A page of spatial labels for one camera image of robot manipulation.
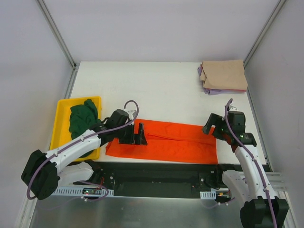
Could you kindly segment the orange t-shirt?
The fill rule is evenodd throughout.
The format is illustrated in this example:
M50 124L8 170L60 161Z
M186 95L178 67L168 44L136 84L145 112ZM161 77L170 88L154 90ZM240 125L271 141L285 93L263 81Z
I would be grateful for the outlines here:
M106 147L106 155L120 158L183 162L194 164L217 164L216 138L204 134L202 126L135 120L135 131L143 123L148 145L120 144L114 139Z

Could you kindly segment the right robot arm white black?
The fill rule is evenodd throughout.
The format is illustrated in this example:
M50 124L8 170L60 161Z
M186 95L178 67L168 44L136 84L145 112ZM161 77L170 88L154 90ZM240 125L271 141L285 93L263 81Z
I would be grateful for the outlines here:
M202 129L230 145L244 177L233 168L220 168L214 175L218 187L227 186L240 206L240 220L245 228L281 228L289 211L285 199L273 189L259 160L256 140L246 132L243 112L226 111L225 116L211 113Z

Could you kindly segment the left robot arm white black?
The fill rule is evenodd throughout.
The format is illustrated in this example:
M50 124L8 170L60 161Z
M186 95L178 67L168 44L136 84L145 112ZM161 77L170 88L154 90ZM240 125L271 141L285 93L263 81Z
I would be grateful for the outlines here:
M27 198L44 200L59 186L73 182L97 184L101 174L94 161L86 160L78 165L71 165L71 162L114 139L124 144L147 145L142 123L139 133L134 133L138 114L138 109L116 109L103 121L98 119L89 124L88 129L70 142L47 152L32 152L21 175L21 180L27 186Z

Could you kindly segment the folded pink t-shirt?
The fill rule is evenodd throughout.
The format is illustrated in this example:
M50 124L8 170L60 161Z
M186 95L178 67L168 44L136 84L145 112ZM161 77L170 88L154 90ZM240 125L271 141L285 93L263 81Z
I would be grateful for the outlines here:
M244 89L244 90L235 90L236 93L245 93L247 92L247 89Z

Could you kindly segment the green t-shirt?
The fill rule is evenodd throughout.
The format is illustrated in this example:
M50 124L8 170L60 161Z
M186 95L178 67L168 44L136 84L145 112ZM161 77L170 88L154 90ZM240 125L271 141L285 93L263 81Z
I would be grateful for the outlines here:
M82 135L91 126L101 123L97 107L91 99L85 100L83 104L72 106L70 110L69 132L72 140Z

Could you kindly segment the folded lavender t-shirt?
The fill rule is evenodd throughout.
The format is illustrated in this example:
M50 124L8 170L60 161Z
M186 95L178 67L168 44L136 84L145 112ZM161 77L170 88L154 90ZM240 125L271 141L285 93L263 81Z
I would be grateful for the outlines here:
M205 76L204 76L202 64L198 67L197 71L199 74L199 79L202 82L202 85L204 86L205 81L203 79L205 78ZM208 94L208 95L219 95L219 94L228 94L229 93L228 90L209 89L209 88L205 88L205 87L203 87L203 91L205 94Z

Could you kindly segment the folded tan t-shirt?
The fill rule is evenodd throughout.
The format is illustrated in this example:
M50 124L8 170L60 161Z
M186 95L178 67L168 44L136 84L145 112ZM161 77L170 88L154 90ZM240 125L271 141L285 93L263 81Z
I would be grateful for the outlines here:
M205 78L204 86L218 90L247 89L247 80L243 60L209 61L202 62Z

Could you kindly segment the yellow plastic bin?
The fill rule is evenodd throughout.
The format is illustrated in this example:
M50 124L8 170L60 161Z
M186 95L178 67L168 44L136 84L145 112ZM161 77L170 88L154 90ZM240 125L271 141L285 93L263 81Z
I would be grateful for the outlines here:
M71 133L69 132L70 126L70 108L74 105L82 105L85 100L91 99L97 107L98 118L101 117L101 97L91 96L91 97L79 97L79 98L69 98L61 99L57 103L56 116L53 127L52 140L50 144L50 149L56 149L64 144L70 142Z

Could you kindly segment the left aluminium frame post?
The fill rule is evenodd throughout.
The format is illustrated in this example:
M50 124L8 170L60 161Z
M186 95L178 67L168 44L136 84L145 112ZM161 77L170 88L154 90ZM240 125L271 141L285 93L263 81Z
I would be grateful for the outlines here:
M76 69L77 67L77 63L75 62L74 58L72 57L57 25L56 25L56 22L55 20L53 19L46 3L44 0L36 0L36 3L39 7L39 9L41 10L55 40L57 41L59 47L61 48L65 58L67 59L68 63L70 64L70 66L72 67L73 70Z

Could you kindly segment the aluminium frame post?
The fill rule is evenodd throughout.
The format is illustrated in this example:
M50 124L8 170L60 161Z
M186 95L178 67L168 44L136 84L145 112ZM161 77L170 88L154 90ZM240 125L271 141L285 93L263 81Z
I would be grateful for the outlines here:
M249 53L247 54L247 56L244 60L244 64L243 64L244 68L246 68L247 65L249 64L251 58L256 53L256 51L259 48L259 46L261 45L264 37L266 36L267 32L269 31L269 29L275 22L276 18L278 17L279 13L281 12L281 10L283 9L283 7L285 6L286 3L287 3L287 0L278 0L277 1L274 9L272 10L270 16L268 17L267 21L265 22L264 26L262 27L253 46L251 47Z
M39 7L39 9L41 10L55 40L57 41L59 47L61 48L65 58L67 59L68 63L70 64L70 66L72 67L73 70L76 69L77 67L77 63L75 62L74 58L72 57L57 25L56 25L56 22L55 20L53 19L46 3L44 0L36 0L36 3Z

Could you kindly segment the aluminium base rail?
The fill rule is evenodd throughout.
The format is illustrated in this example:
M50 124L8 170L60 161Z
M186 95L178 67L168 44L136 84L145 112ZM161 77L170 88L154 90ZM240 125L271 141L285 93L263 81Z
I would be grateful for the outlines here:
M266 176L274 191L287 191L283 176L279 172L266 172Z

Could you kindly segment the right aluminium frame post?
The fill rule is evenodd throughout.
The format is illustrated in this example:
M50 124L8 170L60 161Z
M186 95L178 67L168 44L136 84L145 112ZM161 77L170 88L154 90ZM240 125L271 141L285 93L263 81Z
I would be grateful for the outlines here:
M277 1L274 9L272 10L270 16L268 17L267 21L265 22L264 26L262 27L253 46L251 47L249 53L247 54L247 56L244 60L244 64L243 64L244 68L246 68L247 65L249 64L251 58L256 53L256 51L259 48L259 46L261 45L264 37L266 36L267 32L269 31L269 29L275 22L276 18L278 17L279 13L281 12L281 10L283 9L283 7L285 6L286 3L287 3L287 0L278 0Z

